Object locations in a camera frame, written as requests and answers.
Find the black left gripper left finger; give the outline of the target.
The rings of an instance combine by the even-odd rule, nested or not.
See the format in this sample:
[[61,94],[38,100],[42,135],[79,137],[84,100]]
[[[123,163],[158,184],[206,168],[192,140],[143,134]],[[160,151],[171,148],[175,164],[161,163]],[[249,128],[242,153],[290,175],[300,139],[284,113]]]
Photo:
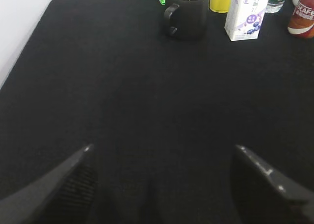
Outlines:
[[2,224],[85,224],[97,189],[94,145],[0,201]]

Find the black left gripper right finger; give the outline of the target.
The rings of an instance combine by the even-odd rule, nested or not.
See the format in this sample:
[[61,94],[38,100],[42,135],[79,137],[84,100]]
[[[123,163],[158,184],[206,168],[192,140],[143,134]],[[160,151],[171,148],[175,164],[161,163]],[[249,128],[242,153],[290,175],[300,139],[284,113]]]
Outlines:
[[244,224],[314,222],[314,192],[243,145],[234,148],[230,183],[235,207]]

